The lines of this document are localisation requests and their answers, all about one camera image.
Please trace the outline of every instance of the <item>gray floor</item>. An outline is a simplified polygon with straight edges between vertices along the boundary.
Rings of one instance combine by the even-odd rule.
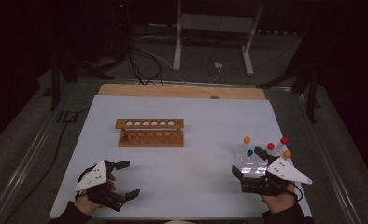
[[[177,73],[174,73],[169,65],[173,61],[174,38],[139,36],[135,46],[163,59],[159,59],[159,62],[163,69],[164,85],[252,87],[282,75],[301,42],[301,37],[294,35],[256,35],[250,50],[256,72],[254,76],[249,77],[245,73],[239,49],[246,37],[233,35],[228,38],[226,34],[222,34],[216,41],[207,35],[196,36],[203,41],[206,39],[209,41],[207,43],[215,41],[217,44],[205,46],[185,42],[181,70]],[[156,63],[150,59],[142,56],[135,56],[134,59],[146,77],[151,77],[158,71]],[[219,70],[214,68],[214,62],[222,62],[220,74]],[[116,78],[108,81],[110,83],[136,83],[128,62],[108,71],[107,74]],[[50,87],[50,72],[43,75],[39,81],[40,91],[0,135],[0,199],[3,199],[0,202],[0,221],[11,214],[52,162],[64,129],[63,123],[56,122],[60,112],[89,108],[100,86],[107,83],[95,77],[83,76],[75,84],[64,84],[64,98],[57,111],[52,113],[50,97],[42,95],[45,89]],[[295,165],[314,180],[312,186],[305,188],[305,194],[315,222],[368,223],[368,172],[345,125],[334,110],[327,92],[320,86],[320,108],[316,109],[317,123],[311,124],[304,114],[304,97],[288,92],[293,81],[294,79],[289,79],[282,82],[275,88],[265,90],[265,94],[276,112],[283,134],[290,137],[290,148],[298,158]],[[159,79],[153,83],[160,85]],[[78,116],[77,122],[67,125],[64,129],[56,163],[46,179],[19,207],[8,223],[48,222],[50,209],[85,118],[86,112]],[[21,159],[28,151],[36,151],[32,154],[33,162],[25,169],[18,170],[18,167],[22,167]],[[10,179],[17,182],[8,184]],[[227,220],[202,223],[229,222]],[[247,222],[262,223],[259,218]],[[93,220],[91,223],[105,222]]]

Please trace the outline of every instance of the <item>sleeve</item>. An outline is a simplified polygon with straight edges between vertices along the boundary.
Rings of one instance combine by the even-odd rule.
[[[74,206],[73,202],[68,202],[64,212],[49,224],[85,224],[92,216],[85,215]]]
[[[269,211],[262,213],[262,217],[265,224],[314,224],[312,217],[304,216],[298,203],[276,214],[270,214]]]

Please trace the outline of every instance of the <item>robotic hand exoskeleton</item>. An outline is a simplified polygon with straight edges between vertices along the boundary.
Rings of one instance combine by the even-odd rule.
[[[254,152],[263,160],[268,160],[267,169],[264,176],[249,178],[244,177],[244,174],[233,165],[232,172],[240,180],[242,192],[277,196],[287,192],[286,187],[290,182],[312,184],[312,180],[281,157],[268,155],[259,147],[256,147]]]
[[[111,191],[108,178],[114,169],[123,169],[129,165],[129,161],[109,162],[104,160],[86,169],[79,177],[78,184],[74,188],[74,191],[77,192],[76,199],[80,196],[79,192],[85,189],[89,200],[119,212],[127,201],[139,195],[140,189],[126,193],[125,196],[119,195]]]

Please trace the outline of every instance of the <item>white table surface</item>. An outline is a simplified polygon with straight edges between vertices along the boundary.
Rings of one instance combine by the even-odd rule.
[[[184,147],[118,147],[117,119],[184,119]],[[233,150],[245,135],[262,144],[281,138],[268,100],[96,95],[50,217],[74,200],[79,175],[102,160],[130,161],[130,167],[113,172],[116,192],[141,191],[120,212],[104,207],[95,218],[259,217],[266,205],[259,195],[242,193],[231,172]],[[300,205],[311,216],[305,197]]]

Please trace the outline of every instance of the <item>test tube rack hole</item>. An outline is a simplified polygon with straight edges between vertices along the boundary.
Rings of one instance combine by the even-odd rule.
[[[117,119],[119,147],[183,147],[183,119]]]

